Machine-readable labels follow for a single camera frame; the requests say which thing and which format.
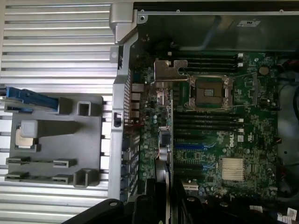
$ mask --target green circuit board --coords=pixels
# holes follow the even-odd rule
[[[221,52],[223,54],[229,56],[235,52]],[[278,97],[276,71],[271,69],[276,57],[243,53],[242,63],[237,72],[225,74],[234,81],[231,92],[234,102],[229,109],[221,105],[196,104],[199,109],[190,110],[185,106],[190,96],[189,83],[181,82],[174,87],[174,176],[198,185],[198,190],[189,191],[189,194],[276,199]],[[260,74],[261,66],[269,68],[269,73]],[[148,83],[153,79],[150,67],[138,73]],[[198,80],[210,82],[211,78],[198,77]],[[144,191],[145,180],[154,175],[158,128],[165,123],[165,107],[150,106],[149,102],[156,101],[157,97],[149,92],[141,100],[141,105],[146,107],[141,106],[144,126],[140,145],[140,193]],[[225,158],[242,160],[242,180],[223,177]]]

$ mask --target black ram slot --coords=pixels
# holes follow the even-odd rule
[[[223,69],[233,69],[237,68],[237,64],[225,64],[225,63],[199,63],[199,62],[189,62],[188,66],[190,68],[223,68]]]
[[[239,61],[235,58],[204,58],[204,57],[179,57],[174,60],[187,60],[189,63],[218,63],[218,64],[237,64]]]
[[[175,126],[176,130],[187,132],[188,130],[197,130],[197,131],[237,131],[238,128],[228,127],[228,126],[204,126],[204,125],[196,125],[196,126]]]
[[[236,73],[238,72],[238,68],[206,68],[206,67],[201,67],[201,68],[197,68],[197,67],[185,67],[185,68],[180,68],[178,70],[180,73],[184,73],[184,72],[217,72],[217,73]]]
[[[237,121],[220,121],[220,120],[201,120],[201,119],[175,119],[175,124],[202,124],[202,125],[217,125],[217,126],[243,126],[243,123]]]
[[[227,119],[227,118],[241,118],[240,114],[231,114],[231,113],[207,113],[207,112],[198,112],[198,111],[188,111],[188,112],[178,112],[174,111],[175,116],[198,116],[198,117],[212,117],[212,118],[222,118],[222,119]]]
[[[184,116],[184,115],[178,115],[175,116],[175,120],[206,120],[206,121],[228,121],[228,122],[237,122],[238,118],[233,117],[205,117],[205,116]]]

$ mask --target metal panel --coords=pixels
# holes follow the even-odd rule
[[[5,182],[10,114],[0,108],[0,223],[61,223],[108,195],[114,35],[110,4],[100,0],[1,0],[0,84],[44,93],[103,96],[100,184],[72,186]]]

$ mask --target black cable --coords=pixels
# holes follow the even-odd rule
[[[296,115],[297,120],[299,121],[299,110],[298,110],[298,96],[299,96],[299,86],[297,87],[294,97],[293,97],[293,108]]]

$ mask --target heatsink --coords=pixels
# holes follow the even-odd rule
[[[245,168],[244,159],[223,158],[222,159],[222,179],[225,181],[244,181]]]

